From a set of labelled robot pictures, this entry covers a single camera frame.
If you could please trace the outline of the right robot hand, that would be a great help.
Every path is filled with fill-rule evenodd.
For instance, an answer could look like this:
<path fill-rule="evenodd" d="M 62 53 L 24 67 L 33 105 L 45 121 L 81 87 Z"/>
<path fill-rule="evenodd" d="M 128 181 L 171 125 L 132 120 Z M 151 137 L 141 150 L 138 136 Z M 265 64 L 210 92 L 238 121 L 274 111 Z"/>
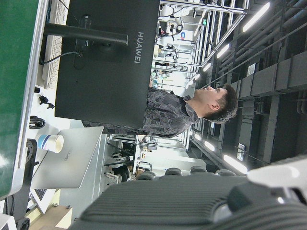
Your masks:
<path fill-rule="evenodd" d="M 72 230 L 304 230 L 307 157 L 253 169 L 168 173 L 110 187 Z"/>

